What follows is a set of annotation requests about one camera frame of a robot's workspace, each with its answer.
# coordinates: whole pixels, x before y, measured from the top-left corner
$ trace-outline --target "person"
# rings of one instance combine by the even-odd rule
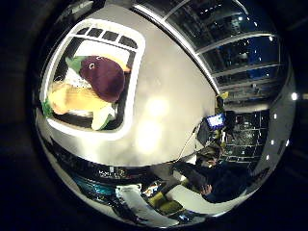
[[[212,203],[238,197],[252,183],[263,179],[265,171],[269,170],[267,168],[261,174],[252,175],[246,167],[231,167],[228,164],[200,167],[185,162],[177,162],[173,169],[186,176],[203,198]]]

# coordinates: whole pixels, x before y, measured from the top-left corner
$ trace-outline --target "green plush leaf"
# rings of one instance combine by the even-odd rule
[[[84,60],[85,58],[86,56],[77,56],[73,57],[72,59],[66,57],[65,62],[70,68],[72,68],[73,70],[75,70],[77,74],[79,74],[79,71],[81,69],[81,61]]]
[[[106,125],[109,123],[109,121],[110,121],[112,118],[113,118],[113,116],[110,115],[110,114],[108,114],[108,116],[107,116],[107,118],[106,118],[104,124],[103,124],[98,130],[104,129],[104,127],[106,127]]]
[[[53,110],[50,106],[48,98],[46,98],[46,100],[41,104],[41,107],[42,107],[42,112],[43,112],[44,116],[45,117],[51,117]]]

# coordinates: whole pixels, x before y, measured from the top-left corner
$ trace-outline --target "monitor screen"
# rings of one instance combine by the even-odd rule
[[[217,130],[224,127],[224,114],[208,116],[206,119],[211,130]]]

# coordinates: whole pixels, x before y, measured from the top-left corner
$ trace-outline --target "glass window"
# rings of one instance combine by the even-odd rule
[[[137,0],[137,4],[144,5],[149,10],[154,13],[164,17],[169,13],[174,7],[176,7],[182,0]]]
[[[258,140],[258,130],[246,130],[240,133],[234,133],[236,145],[255,145]]]
[[[198,50],[241,33],[274,31],[273,26],[253,12],[247,16],[232,0],[191,0],[173,13],[167,22]]]
[[[278,78],[278,76],[276,75],[278,68],[280,69],[281,67],[271,66],[239,72],[233,75],[222,75],[217,78],[217,81],[220,86],[227,86],[245,83],[247,81],[256,81],[267,78]]]
[[[277,38],[257,37],[225,44],[202,54],[212,72],[279,61]]]
[[[259,144],[265,144],[267,141],[268,136],[268,130],[267,129],[260,129],[259,131],[259,137],[258,137],[258,143]]]
[[[256,150],[254,152],[254,156],[261,156],[263,152],[263,148],[264,148],[263,145],[257,145]]]

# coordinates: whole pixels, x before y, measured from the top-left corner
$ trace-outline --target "ceiling light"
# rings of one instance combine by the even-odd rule
[[[296,101],[296,100],[298,99],[297,93],[293,92],[293,93],[291,94],[291,98],[292,98],[292,100]]]

